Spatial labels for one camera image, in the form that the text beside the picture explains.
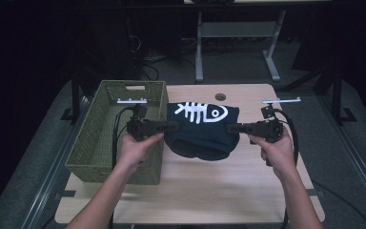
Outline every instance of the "table leg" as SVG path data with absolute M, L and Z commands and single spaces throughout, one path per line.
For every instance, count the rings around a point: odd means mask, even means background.
M 284 21 L 285 10 L 282 10 L 278 15 L 278 19 L 275 23 L 274 34 L 272 36 L 272 43 L 270 48 L 266 51 L 263 51 L 264 60 L 266 61 L 267 68 L 269 69 L 270 75 L 272 76 L 273 81 L 280 81 L 280 76 L 278 75 L 277 68 L 275 67 L 275 63 L 272 59 L 273 51 L 275 50 L 275 44 L 277 43 L 278 36 L 280 35 L 280 30 Z
M 197 22 L 197 53 L 195 54 L 195 81 L 202 82 L 203 77 L 203 61 L 201 59 L 201 11 L 198 13 Z

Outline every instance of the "hand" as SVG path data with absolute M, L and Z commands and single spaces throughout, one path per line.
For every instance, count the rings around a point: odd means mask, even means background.
M 275 175 L 282 180 L 288 173 L 296 170 L 294 162 L 293 140 L 287 129 L 283 128 L 283 134 L 275 143 L 270 143 L 261 137 L 249 135 L 252 142 L 261 147 L 261 157 L 267 158 L 273 165 Z
M 117 165 L 125 165 L 134 173 L 138 164 L 148 158 L 148 148 L 163 137 L 163 133 L 152 135 L 143 141 L 136 141 L 131 135 L 123 136 Z

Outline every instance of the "white fish graphic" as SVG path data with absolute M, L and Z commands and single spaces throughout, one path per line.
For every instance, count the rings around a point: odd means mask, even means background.
M 188 118 L 189 114 L 190 114 L 190 122 L 194 122 L 194 116 L 196 115 L 196 120 L 195 123 L 199 124 L 201 121 L 201 115 L 203 117 L 203 122 L 217 122 L 220 121 L 222 119 L 224 119 L 224 117 L 226 117 L 228 115 L 228 109 L 224 106 L 218 106 L 215 105 L 216 107 L 219 107 L 222 109 L 223 114 L 220 114 L 219 111 L 217 109 L 212 110 L 211 115 L 214 118 L 207 118 L 207 109 L 208 109 L 208 105 L 209 104 L 201 104 L 201 103 L 195 103 L 195 102 L 186 102 L 184 105 L 182 104 L 177 104 L 177 106 L 179 107 L 179 109 L 177 109 L 174 113 L 177 115 L 179 113 L 181 113 L 182 111 L 184 111 L 184 116 L 186 118 Z

